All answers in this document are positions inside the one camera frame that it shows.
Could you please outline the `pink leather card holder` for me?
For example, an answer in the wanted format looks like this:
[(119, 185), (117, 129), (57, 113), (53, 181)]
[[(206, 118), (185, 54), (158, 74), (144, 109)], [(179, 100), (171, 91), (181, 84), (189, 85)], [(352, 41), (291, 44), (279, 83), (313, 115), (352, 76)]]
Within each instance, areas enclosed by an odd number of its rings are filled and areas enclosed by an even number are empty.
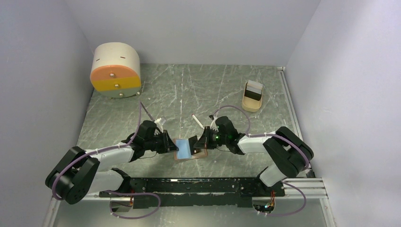
[(178, 151), (174, 152), (174, 159), (177, 161), (185, 161), (208, 156), (207, 150), (202, 149), (198, 155), (191, 156), (188, 139), (173, 139), (174, 144), (178, 147)]

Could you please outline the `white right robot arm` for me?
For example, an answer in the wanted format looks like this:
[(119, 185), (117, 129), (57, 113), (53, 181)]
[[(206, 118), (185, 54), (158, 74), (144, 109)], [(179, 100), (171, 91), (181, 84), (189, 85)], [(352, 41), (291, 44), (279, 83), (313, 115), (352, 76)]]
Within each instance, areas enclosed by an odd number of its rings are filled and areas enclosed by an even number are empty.
[(250, 135), (238, 132), (226, 116), (217, 118), (215, 123), (215, 128), (204, 128), (194, 147), (216, 149), (225, 146), (237, 155), (268, 154), (273, 163), (258, 174), (258, 181), (255, 183), (255, 190), (261, 196), (268, 195), (276, 183), (296, 177), (307, 169), (314, 157), (312, 149), (288, 127), (282, 126), (270, 133)]

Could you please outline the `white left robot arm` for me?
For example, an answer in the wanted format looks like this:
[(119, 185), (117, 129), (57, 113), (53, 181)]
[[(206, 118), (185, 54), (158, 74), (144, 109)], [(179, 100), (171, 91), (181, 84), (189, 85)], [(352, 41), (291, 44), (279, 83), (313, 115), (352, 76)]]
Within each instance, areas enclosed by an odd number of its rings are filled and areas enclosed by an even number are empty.
[(145, 120), (127, 139), (100, 149), (70, 148), (49, 173), (45, 185), (54, 198), (76, 204), (87, 194), (114, 192), (123, 197), (133, 192), (131, 177), (116, 168), (117, 164), (140, 159), (146, 151), (158, 154), (178, 151), (167, 130)]

